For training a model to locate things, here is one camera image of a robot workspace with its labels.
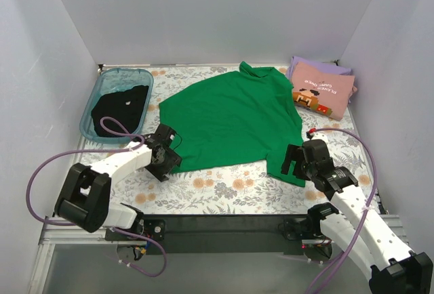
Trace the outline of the green t shirt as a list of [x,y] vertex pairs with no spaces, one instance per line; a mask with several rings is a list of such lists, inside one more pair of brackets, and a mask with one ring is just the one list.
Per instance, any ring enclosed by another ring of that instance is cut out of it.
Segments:
[[302,144],[302,119],[293,85],[274,67],[252,67],[196,82],[159,105],[160,122],[173,128],[182,162],[174,173],[265,161],[267,174],[304,187],[281,172],[288,145]]

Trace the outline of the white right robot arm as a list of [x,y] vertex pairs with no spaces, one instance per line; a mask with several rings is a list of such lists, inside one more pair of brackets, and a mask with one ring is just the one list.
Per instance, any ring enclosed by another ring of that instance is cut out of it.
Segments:
[[372,293],[429,293],[433,262],[415,253],[370,206],[355,176],[334,165],[323,140],[289,145],[283,174],[314,183],[327,203],[308,211],[313,229],[336,243],[367,278]]

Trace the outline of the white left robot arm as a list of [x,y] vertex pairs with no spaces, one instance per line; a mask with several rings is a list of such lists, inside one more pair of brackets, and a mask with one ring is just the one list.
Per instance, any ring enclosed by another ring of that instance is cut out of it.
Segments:
[[155,133],[134,138],[125,152],[83,165],[74,164],[54,207],[54,213],[89,233],[101,227],[130,230],[140,211],[111,201],[111,187],[139,169],[146,169],[160,182],[168,180],[182,159],[170,148],[176,132],[160,124]]

